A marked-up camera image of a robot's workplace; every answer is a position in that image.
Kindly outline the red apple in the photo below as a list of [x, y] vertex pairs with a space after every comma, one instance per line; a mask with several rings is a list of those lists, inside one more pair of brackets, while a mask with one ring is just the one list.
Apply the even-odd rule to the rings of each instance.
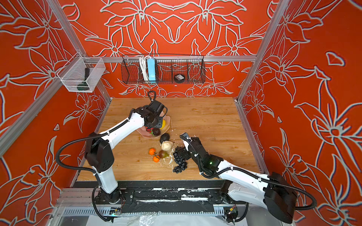
[[153, 128], [146, 128], [146, 132], [148, 132], [148, 133], [153, 133]]

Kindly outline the large yellow lemon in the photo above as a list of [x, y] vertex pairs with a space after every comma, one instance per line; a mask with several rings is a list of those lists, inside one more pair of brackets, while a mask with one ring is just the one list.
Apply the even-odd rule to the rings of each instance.
[[160, 129], [162, 130], [165, 126], [166, 126], [166, 120], [163, 119], [163, 120], [162, 120], [162, 125], [161, 125], [161, 128], [160, 128]]

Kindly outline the dark purple mangosteen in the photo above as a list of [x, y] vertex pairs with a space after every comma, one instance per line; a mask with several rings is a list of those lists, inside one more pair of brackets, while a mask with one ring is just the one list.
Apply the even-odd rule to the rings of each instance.
[[161, 130], [159, 128], [153, 128], [152, 134], [157, 137], [161, 134]]

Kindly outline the dark avocado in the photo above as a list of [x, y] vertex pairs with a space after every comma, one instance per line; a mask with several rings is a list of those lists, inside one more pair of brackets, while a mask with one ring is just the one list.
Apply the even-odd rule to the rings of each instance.
[[169, 141], [170, 140], [170, 135], [168, 133], [164, 133], [161, 137], [160, 137], [160, 144], [163, 144], [165, 141]]

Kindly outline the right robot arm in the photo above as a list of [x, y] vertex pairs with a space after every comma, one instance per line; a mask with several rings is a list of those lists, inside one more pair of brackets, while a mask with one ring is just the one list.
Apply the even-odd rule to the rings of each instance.
[[295, 211], [316, 208], [317, 200], [307, 191], [291, 186], [280, 174], [270, 175], [240, 168], [225, 159], [209, 154], [198, 137], [181, 134], [184, 143], [178, 154], [192, 159], [206, 179], [223, 179], [221, 192], [236, 202], [262, 207], [277, 220], [291, 224]]

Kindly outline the beige garlic bulb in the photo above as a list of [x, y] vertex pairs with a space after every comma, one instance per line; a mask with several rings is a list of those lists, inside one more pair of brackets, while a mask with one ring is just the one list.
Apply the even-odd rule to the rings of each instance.
[[161, 149], [166, 152], [170, 152], [173, 149], [174, 142], [172, 141], [164, 141], [161, 144]]

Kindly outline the pink scalloped fruit bowl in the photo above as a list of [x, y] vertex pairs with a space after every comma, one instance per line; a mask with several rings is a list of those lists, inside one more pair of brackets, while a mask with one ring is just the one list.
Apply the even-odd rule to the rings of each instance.
[[143, 126], [140, 129], [137, 129], [136, 131], [144, 138], [156, 138], [165, 134], [170, 129], [170, 126], [171, 126], [171, 117], [166, 115], [163, 117], [161, 128], [149, 128]]

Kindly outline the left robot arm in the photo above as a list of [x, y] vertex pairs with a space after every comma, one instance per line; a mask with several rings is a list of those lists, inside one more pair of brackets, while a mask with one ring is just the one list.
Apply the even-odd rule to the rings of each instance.
[[[167, 114], [168, 108], [155, 98], [145, 106], [131, 109], [127, 118], [119, 122], [112, 128], [100, 133], [92, 133], [88, 137], [76, 139], [64, 144], [56, 153], [56, 163], [70, 170], [89, 171], [98, 183], [91, 194], [92, 206], [95, 213], [105, 222], [111, 221], [112, 218], [103, 216], [96, 207], [95, 192], [97, 189], [104, 194], [106, 201], [110, 204], [116, 204], [122, 199], [118, 182], [113, 172], [113, 164], [115, 161], [113, 149], [127, 136], [134, 131], [146, 127], [151, 129], [160, 129], [163, 124], [164, 116]], [[86, 144], [85, 158], [90, 168], [71, 166], [64, 164], [60, 160], [60, 155], [70, 145], [84, 141]]]

